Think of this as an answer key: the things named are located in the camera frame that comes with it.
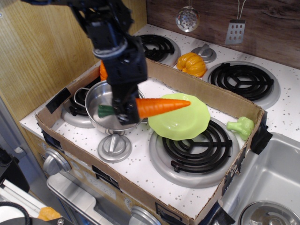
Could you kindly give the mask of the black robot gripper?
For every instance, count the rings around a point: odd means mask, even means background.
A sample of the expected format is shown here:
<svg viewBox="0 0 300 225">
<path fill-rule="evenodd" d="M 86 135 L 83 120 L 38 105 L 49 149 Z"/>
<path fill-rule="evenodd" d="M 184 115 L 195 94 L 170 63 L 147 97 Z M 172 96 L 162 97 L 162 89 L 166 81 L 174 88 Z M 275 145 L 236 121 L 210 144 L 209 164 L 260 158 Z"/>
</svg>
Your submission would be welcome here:
<svg viewBox="0 0 300 225">
<path fill-rule="evenodd" d="M 140 37 L 127 39 L 127 47 L 118 54 L 101 57 L 106 68 L 107 82 L 112 88 L 112 107 L 122 125 L 140 121 L 136 98 L 138 84 L 147 80 L 147 63 Z"/>
</svg>

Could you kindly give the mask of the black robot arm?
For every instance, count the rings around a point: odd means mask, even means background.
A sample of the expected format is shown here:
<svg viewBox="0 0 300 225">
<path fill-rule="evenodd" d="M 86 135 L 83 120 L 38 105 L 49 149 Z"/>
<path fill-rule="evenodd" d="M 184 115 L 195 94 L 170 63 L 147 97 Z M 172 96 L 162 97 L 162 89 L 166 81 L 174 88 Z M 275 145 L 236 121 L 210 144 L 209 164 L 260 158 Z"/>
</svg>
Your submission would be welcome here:
<svg viewBox="0 0 300 225">
<path fill-rule="evenodd" d="M 138 84 L 147 80 L 142 41 L 128 30 L 131 11 L 121 0 L 29 0 L 31 5 L 68 6 L 104 64 L 112 88 L 112 107 L 122 125 L 137 123 Z"/>
</svg>

